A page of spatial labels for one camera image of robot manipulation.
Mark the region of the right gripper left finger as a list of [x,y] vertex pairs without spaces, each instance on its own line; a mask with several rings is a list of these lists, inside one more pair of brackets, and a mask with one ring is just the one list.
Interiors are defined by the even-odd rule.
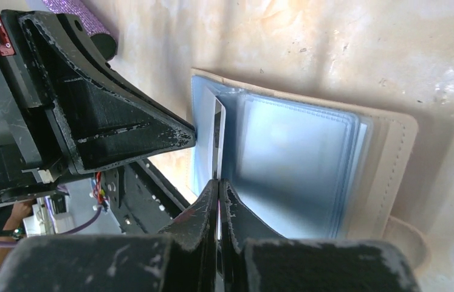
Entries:
[[218,181],[151,235],[50,235],[18,243],[0,291],[213,291]]

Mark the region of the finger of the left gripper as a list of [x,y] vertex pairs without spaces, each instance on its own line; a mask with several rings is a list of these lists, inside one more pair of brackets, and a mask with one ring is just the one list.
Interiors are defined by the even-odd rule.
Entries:
[[50,98],[48,119],[73,174],[190,148],[195,128],[114,71],[78,17],[18,17]]

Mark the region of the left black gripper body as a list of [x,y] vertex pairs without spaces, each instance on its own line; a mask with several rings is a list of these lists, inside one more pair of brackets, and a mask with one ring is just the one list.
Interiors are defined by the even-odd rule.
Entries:
[[27,43],[24,12],[0,13],[0,202],[53,193],[74,180],[47,113],[53,100]]

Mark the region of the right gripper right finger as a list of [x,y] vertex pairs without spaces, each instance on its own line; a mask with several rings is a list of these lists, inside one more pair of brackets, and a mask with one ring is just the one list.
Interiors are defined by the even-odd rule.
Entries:
[[226,291],[419,291],[405,256],[375,240],[285,238],[218,182]]

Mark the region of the beige card holder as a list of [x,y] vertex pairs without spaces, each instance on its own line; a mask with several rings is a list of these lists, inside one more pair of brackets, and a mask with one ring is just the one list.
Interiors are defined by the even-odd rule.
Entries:
[[187,185],[212,179],[214,99],[225,106],[221,178],[287,238],[385,240],[415,271],[430,261],[424,234],[391,215],[418,123],[410,115],[301,96],[191,72],[197,131]]

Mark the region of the silver credit card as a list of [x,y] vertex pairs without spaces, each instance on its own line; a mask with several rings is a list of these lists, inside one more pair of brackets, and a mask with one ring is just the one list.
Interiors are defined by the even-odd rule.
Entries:
[[212,139],[212,178],[220,179],[222,172],[222,157],[224,151],[224,133],[226,122],[225,106],[215,96],[213,115],[213,139]]

